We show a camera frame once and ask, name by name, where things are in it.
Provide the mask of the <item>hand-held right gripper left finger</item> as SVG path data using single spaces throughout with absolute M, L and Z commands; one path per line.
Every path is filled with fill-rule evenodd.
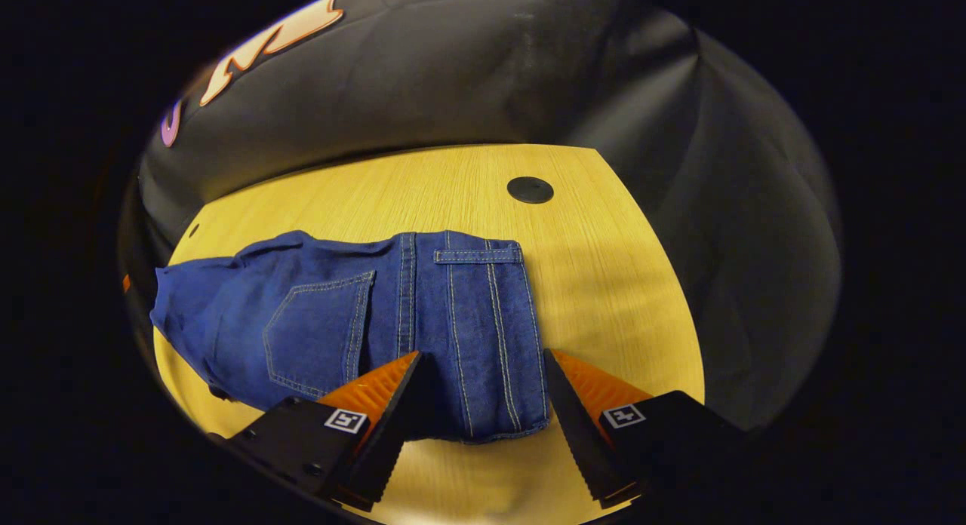
M 208 438 L 303 496 L 371 511 L 423 425 L 430 363 L 408 353 L 317 401 L 284 398 L 238 433 Z

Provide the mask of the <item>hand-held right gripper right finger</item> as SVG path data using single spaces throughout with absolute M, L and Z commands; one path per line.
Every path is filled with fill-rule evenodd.
M 543 356 L 553 412 L 602 508 L 713 483 L 748 440 L 685 391 L 650 395 L 558 349 Z

